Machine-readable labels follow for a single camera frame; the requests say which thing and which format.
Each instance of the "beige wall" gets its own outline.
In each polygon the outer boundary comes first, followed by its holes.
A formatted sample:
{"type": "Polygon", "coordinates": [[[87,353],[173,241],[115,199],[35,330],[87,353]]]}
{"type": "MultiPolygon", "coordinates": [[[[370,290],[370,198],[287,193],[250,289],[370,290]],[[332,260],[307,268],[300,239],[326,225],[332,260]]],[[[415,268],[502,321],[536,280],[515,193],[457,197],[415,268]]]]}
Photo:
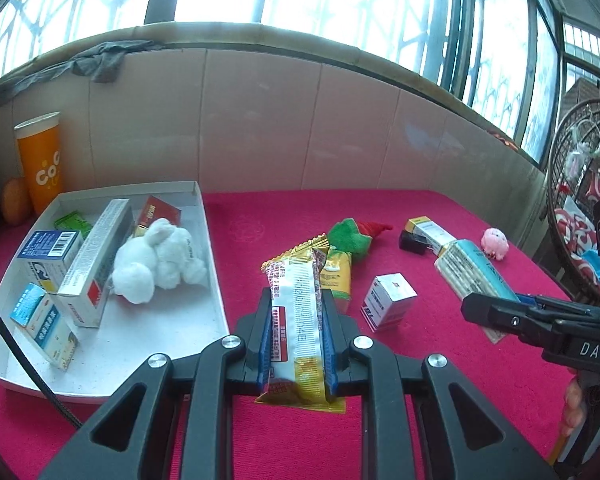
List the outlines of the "beige wall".
{"type": "Polygon", "coordinates": [[[204,48],[131,54],[113,84],[67,74],[2,106],[0,190],[21,171],[13,125],[56,110],[68,190],[432,189],[517,244],[544,199],[533,165],[433,102],[329,64],[204,48]]]}

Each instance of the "white tray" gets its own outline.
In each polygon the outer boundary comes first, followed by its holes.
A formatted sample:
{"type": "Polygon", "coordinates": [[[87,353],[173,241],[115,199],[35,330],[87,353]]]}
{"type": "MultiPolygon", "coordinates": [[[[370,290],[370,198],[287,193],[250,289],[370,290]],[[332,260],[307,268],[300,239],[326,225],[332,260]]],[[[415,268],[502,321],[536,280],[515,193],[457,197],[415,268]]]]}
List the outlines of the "white tray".
{"type": "MultiPolygon", "coordinates": [[[[151,302],[144,305],[132,305],[111,294],[99,329],[75,328],[80,344],[66,372],[49,365],[9,318],[29,283],[22,262],[13,259],[0,282],[2,318],[38,373],[64,400],[91,404],[103,402],[149,355],[163,352],[177,359],[200,352],[209,343],[229,333],[197,183],[134,184],[63,193],[42,213],[30,232],[53,229],[55,219],[75,210],[93,224],[113,198],[129,198],[134,218],[137,218],[149,195],[182,210],[182,226],[191,232],[194,243],[202,248],[209,270],[208,288],[184,284],[174,290],[158,288],[151,302]]],[[[41,395],[2,338],[0,381],[11,390],[41,395]]]]}

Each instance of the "metal screw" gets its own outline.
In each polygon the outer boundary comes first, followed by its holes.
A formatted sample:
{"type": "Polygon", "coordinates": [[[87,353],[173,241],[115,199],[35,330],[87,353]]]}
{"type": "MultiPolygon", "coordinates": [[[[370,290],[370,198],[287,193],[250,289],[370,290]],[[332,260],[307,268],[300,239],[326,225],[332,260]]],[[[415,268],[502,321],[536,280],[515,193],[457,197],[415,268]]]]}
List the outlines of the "metal screw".
{"type": "Polygon", "coordinates": [[[353,346],[365,350],[371,348],[374,345],[374,340],[366,335],[359,335],[353,340],[353,346]]]}
{"type": "Polygon", "coordinates": [[[446,366],[446,357],[442,354],[431,354],[427,361],[434,368],[444,368],[446,366]]]}
{"type": "Polygon", "coordinates": [[[235,348],[240,346],[241,341],[237,335],[228,335],[222,338],[222,346],[225,348],[235,348]]]}
{"type": "Polygon", "coordinates": [[[154,354],[147,361],[151,368],[160,368],[167,364],[167,356],[165,354],[154,354]]]}

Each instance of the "green plush toy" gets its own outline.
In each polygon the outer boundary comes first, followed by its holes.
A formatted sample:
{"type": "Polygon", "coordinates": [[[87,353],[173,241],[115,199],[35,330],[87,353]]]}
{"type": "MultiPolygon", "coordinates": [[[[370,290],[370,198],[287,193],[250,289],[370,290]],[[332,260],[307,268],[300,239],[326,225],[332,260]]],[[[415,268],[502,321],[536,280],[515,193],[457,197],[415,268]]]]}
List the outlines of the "green plush toy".
{"type": "Polygon", "coordinates": [[[392,225],[378,222],[356,222],[353,218],[345,218],[331,228],[327,238],[339,251],[351,253],[355,258],[363,258],[369,252],[371,240],[382,231],[393,228],[392,225]]]}

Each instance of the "red label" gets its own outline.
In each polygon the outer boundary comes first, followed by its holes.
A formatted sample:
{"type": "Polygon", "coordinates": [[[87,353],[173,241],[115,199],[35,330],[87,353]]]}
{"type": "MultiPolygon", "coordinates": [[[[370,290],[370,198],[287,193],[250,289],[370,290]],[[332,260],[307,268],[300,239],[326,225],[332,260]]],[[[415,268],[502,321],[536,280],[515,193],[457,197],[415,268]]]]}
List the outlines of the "red label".
{"type": "Polygon", "coordinates": [[[285,307],[271,307],[271,360],[274,362],[286,362],[288,351],[286,349],[286,317],[285,307]]]}
{"type": "Polygon", "coordinates": [[[91,282],[91,286],[87,292],[87,297],[93,306],[97,306],[98,302],[100,301],[100,287],[95,281],[91,282]]]}

